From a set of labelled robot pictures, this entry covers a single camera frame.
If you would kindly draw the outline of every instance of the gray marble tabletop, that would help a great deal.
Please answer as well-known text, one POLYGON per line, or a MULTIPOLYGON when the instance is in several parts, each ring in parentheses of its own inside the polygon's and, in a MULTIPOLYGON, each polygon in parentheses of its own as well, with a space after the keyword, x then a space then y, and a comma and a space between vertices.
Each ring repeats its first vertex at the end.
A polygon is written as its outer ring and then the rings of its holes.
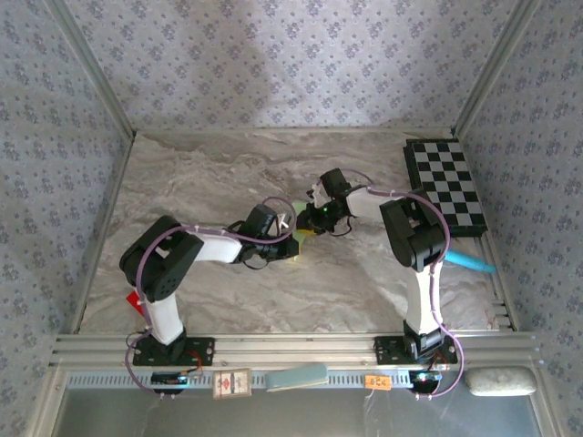
MULTIPOLYGON (((379 187, 409 189, 402 151, 407 138, 403 133, 358 131, 138 135, 81 331, 143 328, 124 300, 132 288, 118 262, 159 216, 220 228, 245 219, 267 196, 307 201, 305 191, 335 167, 359 169, 379 187)), ((405 283, 412 271, 394 259, 381 223, 356 219, 353 224, 346 237, 308 238, 296 259, 260 271, 241 264, 195 264, 178 291, 187 330, 401 330, 405 283)), ((472 239, 455 241, 454 247, 476 254, 472 239)), ((496 329, 493 299, 484 273, 444 266, 441 300, 448 327, 496 329)))

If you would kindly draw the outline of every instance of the red label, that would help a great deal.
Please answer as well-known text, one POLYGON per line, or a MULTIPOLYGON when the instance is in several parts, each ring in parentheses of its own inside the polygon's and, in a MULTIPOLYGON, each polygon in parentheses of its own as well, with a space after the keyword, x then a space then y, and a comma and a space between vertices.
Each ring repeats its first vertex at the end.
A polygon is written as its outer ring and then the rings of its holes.
POLYGON ((129 302, 129 304, 134 307, 136 309, 137 312, 139 312, 142 317, 144 316, 144 311, 142 310, 142 306, 138 304, 139 301, 139 295, 138 292, 133 290, 131 293, 129 293, 126 296, 126 300, 129 302))

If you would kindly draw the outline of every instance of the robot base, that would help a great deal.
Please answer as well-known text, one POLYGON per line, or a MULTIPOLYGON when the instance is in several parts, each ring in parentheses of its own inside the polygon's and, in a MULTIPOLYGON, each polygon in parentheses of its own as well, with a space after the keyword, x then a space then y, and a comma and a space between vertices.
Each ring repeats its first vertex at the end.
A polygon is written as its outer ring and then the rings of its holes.
MULTIPOLYGON (((376 337, 374 339, 374 352, 376 354, 376 363, 378 365, 417 364, 431 360, 437 352, 441 352, 448 364, 457 364, 457 354, 455 352, 454 341, 449 337, 445 337, 443 344, 433 349, 432 353, 422 355, 418 359, 415 359, 407 351, 403 335, 376 337)), ((439 354, 436 357, 435 362, 437 364, 444 363, 443 358, 439 357, 439 354)))
POLYGON ((214 353, 215 339, 212 337, 187 337, 184 331, 165 346, 150 335, 136 345, 133 364, 137 367, 212 366, 214 353))

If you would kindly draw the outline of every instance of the black and white checkerboard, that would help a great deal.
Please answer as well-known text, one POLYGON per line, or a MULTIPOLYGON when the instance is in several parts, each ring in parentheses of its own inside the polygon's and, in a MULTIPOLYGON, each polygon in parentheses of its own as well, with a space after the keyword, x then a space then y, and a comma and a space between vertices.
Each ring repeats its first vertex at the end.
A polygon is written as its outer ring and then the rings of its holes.
POLYGON ((454 139, 408 139, 405 161, 413 189, 423 188, 441 210, 452 237, 487 231, 462 148, 454 139))

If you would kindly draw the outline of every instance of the orange label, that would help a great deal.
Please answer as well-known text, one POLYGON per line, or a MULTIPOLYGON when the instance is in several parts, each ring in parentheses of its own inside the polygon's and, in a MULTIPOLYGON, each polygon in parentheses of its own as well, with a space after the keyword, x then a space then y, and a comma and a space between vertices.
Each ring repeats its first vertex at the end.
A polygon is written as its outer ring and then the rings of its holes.
POLYGON ((373 390, 391 390, 391 377, 383 375, 366 375, 364 376, 364 387, 373 390))

